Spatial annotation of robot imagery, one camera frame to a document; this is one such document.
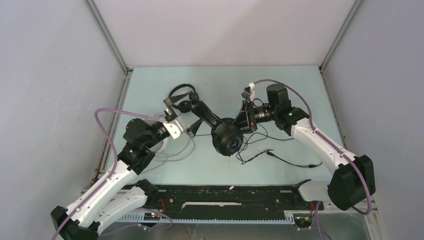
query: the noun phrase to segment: white wire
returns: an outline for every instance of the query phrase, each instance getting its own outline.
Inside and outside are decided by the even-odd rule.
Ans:
[[[165,155],[167,156],[167,158],[177,156],[177,155],[179,155],[180,153],[184,152],[184,150],[187,148],[187,146],[188,146],[188,145],[189,145],[189,143],[190,143],[190,139],[191,139],[191,137],[189,137],[189,139],[188,139],[187,143],[185,144],[184,148],[183,148],[183,149],[181,149],[181,151],[179,151],[179,152],[177,152],[177,153],[174,153],[174,154],[166,154],[166,153],[165,153],[165,150],[164,150],[164,151],[162,151],[161,153],[165,154]]]
[[[166,159],[165,159],[165,161],[163,161],[161,164],[159,164],[159,165],[157,165],[157,166],[154,166],[154,167],[150,168],[149,170],[143,171],[143,172],[141,172],[141,173],[142,173],[142,174],[145,174],[145,173],[147,173],[147,172],[150,172],[150,171],[152,171],[152,170],[155,170],[155,169],[159,168],[160,166],[164,165],[164,164],[167,162],[168,157],[169,157],[169,156],[168,156],[168,155],[166,155]]]
[[[187,142],[187,144],[185,145],[185,147],[179,152],[179,153],[181,153],[181,152],[183,152],[186,148],[187,148],[187,146],[189,145],[189,142],[190,142],[190,140],[193,142],[193,148],[191,149],[191,151],[190,151],[190,153],[187,155],[187,156],[185,156],[185,157],[183,157],[183,158],[180,158],[180,159],[172,159],[172,160],[169,160],[168,158],[170,157],[169,155],[167,155],[166,156],[166,159],[165,160],[159,160],[159,159],[154,159],[155,161],[157,161],[157,162],[178,162],[178,161],[182,161],[182,160],[184,160],[184,159],[186,159],[186,158],[188,158],[194,151],[195,151],[195,149],[196,149],[196,143],[195,143],[195,141],[193,140],[193,138],[189,138],[189,140],[188,140],[188,142]]]

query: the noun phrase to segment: red wire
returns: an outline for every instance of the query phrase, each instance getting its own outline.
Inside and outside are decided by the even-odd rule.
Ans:
[[[162,206],[163,206],[162,213],[163,213],[163,212],[165,212],[165,202],[164,202],[164,200],[163,200],[162,198],[160,198],[160,199],[159,199],[159,200],[157,200],[157,201],[162,203]]]
[[[316,213],[316,211],[315,211],[315,205],[312,202],[310,202],[310,207],[312,208],[312,210],[311,210],[312,217],[314,217],[315,216],[315,213]]]

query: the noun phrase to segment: light blue table surface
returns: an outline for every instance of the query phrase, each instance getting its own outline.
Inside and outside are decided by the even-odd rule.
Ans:
[[[221,118],[234,118],[240,110],[241,92],[251,82],[260,79],[275,79],[297,90],[310,105],[314,122],[328,136],[341,144],[336,121],[327,97],[325,86],[317,66],[202,66],[202,67],[137,67],[132,73],[123,110],[145,115],[163,115],[166,108],[163,100],[172,88],[179,84],[192,84],[201,100]],[[267,102],[266,86],[271,83],[259,83],[255,87],[256,97]],[[305,105],[294,94],[289,93],[292,105],[306,111]],[[198,118],[191,112],[181,115],[187,126]],[[117,125],[114,140],[118,153],[125,145],[122,138],[127,123],[133,119],[122,115]],[[272,137],[289,138],[284,131],[278,130],[274,122],[263,123]],[[203,123],[197,134],[210,133],[210,127]],[[255,135],[252,140],[261,138]],[[171,140],[168,153],[179,152],[189,137],[184,134]],[[316,168],[299,168],[288,165],[276,158],[263,154],[253,161],[241,165],[236,156],[222,156],[212,145],[211,136],[194,138],[194,152],[182,161],[167,162],[161,167],[142,173],[138,179],[148,179],[154,184],[184,185],[282,185],[296,184],[305,179],[329,180],[329,171],[324,165]],[[192,149],[193,144],[180,156],[184,157]],[[242,152],[243,159],[265,149],[274,149],[274,153],[294,164],[318,164],[319,159],[297,140],[277,141],[266,139],[250,144]],[[113,163],[109,156],[108,167]],[[147,170],[160,162],[152,161]]]

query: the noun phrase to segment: black plastic cover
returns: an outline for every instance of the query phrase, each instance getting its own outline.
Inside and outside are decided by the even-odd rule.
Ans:
[[[280,110],[280,106],[275,106],[273,120],[278,129],[283,130],[287,135],[292,135],[292,126],[301,119],[309,118],[309,115],[299,107],[292,107],[289,110]]]
[[[137,149],[129,143],[118,154],[118,158],[128,165],[128,170],[133,170],[137,175],[143,172],[154,157],[155,153],[148,148]]]
[[[281,111],[287,111],[292,108],[292,101],[289,99],[289,93],[284,84],[275,83],[266,87],[269,105],[280,105]]]
[[[50,216],[53,220],[54,229],[57,230],[68,217],[66,212],[66,209],[62,206],[57,206],[51,211]],[[59,234],[64,240],[96,240],[99,237],[97,233],[99,225],[99,222],[93,222],[89,227],[81,227],[72,219],[69,219]]]
[[[356,157],[353,163],[361,172],[368,186],[369,194],[376,192],[373,161],[366,155]],[[334,172],[328,185],[328,196],[339,209],[346,211],[366,198],[364,187],[350,165],[342,165]]]
[[[149,180],[140,180],[135,185],[143,189],[144,194],[147,196],[147,201],[144,204],[145,208],[151,208],[158,202],[159,189],[155,185],[153,185],[153,183],[151,183]]]

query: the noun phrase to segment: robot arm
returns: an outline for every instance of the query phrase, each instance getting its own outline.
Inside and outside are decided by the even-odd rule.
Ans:
[[[148,124],[135,118],[126,126],[127,141],[118,154],[116,168],[111,166],[83,196],[66,208],[51,212],[56,229],[66,220],[59,234],[65,240],[95,240],[110,224],[131,210],[156,203],[157,189],[147,180],[138,181],[131,191],[110,202],[126,184],[133,181],[155,156],[150,150],[168,137],[178,138],[185,131],[175,115],[168,122]]]
[[[268,103],[255,107],[251,101],[254,85],[241,94],[242,110],[232,124],[244,133],[252,133],[257,123],[274,121],[275,125],[289,136],[303,143],[327,167],[331,182],[308,181],[299,187],[305,201],[332,201],[339,209],[347,210],[366,198],[360,177],[347,161],[351,160],[365,180],[369,194],[375,193],[373,162],[366,155],[358,157],[344,149],[323,133],[310,120],[310,116],[298,107],[292,107],[284,84],[271,84],[266,88]]]

